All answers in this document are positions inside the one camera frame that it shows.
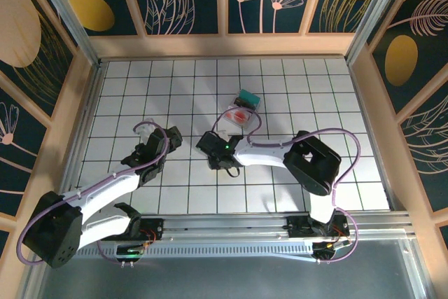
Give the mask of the aluminium mounting rail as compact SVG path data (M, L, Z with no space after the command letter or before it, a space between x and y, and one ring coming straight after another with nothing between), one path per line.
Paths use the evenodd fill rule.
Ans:
M327 241L327 237L290 238L283 229L287 216L292 214L211 214L192 216L142 216L162 218L164 221L161 242L250 242L250 241ZM354 212L348 219L351 238L367 239L370 236L389 236L413 233L410 216L403 211Z

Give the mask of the teal card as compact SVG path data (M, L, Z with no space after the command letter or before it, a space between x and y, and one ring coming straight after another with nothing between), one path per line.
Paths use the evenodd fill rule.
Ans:
M239 98L241 98L247 102L250 102L251 104L254 104L254 105L256 105L260 101L259 96L255 95L247 90L244 90L244 89L240 90Z

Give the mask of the grey metal sheet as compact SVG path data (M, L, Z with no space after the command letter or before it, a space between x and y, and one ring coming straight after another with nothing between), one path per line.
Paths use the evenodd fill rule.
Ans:
M330 264L229 257L120 267L77 258L45 268L20 299L448 299L448 293L437 293L414 248L394 239L361 242Z

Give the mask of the aluminium corner post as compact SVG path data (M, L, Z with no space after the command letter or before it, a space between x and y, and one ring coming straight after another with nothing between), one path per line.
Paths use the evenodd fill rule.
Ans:
M344 57L348 67L356 61L369 35L390 3L391 0L371 0Z
M89 63L96 69L100 67L99 57L96 54L86 31L80 24L68 0L51 0L59 11L62 21L67 25L71 35L74 37L78 47L83 51Z

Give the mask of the white card with red circle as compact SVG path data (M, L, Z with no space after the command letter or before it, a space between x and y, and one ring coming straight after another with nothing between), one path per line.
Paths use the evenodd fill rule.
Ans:
M225 114L225 118L229 120L230 122L234 123L235 125L238 125L240 127L245 127L245 125L248 123L249 119L251 118L252 113L249 111L236 109L231 110L230 112L227 112Z

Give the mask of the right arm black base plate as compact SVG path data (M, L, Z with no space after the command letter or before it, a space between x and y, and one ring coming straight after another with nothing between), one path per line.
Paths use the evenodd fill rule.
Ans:
M287 216L283 226L290 238L350 236L347 218L335 212L328 223L322 223L307 215Z

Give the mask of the clear plastic card box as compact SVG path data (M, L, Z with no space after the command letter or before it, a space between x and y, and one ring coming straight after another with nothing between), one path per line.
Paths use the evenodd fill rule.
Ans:
M254 110L251 110L251 109L248 109L248 108L244 108L244 107L238 107L238 106L235 106L234 105L234 100L237 98L237 97L239 97L239 92L232 98L232 100L231 100L231 102L230 102L230 105L229 105L229 107L228 107L228 110L225 112L225 114L227 113L227 112L230 112L231 110L236 110L236 109L241 109L241 110L245 110L245 111L249 111L250 113L252 113L252 115L251 115L251 118L249 119L249 121L248 121L248 123L245 125L245 127L243 127L243 129L247 129L249 126L250 126L250 124L252 123L252 121L253 120L255 120L256 119L256 112L258 111L258 108L259 108L259 106L260 106L260 103L261 103L261 98L260 98L260 101L256 104L256 105L254 105Z

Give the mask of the aluminium side rail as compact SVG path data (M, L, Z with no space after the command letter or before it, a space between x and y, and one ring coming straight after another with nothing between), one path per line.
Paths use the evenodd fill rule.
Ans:
M57 192L59 194L71 191L79 181L84 157L87 151L89 134L93 124L95 107L99 101L99 93L102 81L105 77L107 62L99 60L99 65L91 71L86 83L80 108L76 117L73 132L69 142L68 152L65 156L65 166L61 178L61 184Z
M398 135L398 125L377 66L370 57L359 59L350 66L379 163L380 177L395 210L407 211L409 181L407 155Z

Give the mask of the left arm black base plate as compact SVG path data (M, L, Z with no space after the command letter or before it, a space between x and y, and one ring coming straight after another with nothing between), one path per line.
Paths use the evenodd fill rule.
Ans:
M112 235L101 239L103 242L110 241L150 241L162 239L164 221L162 218L140 218L132 220L124 233Z

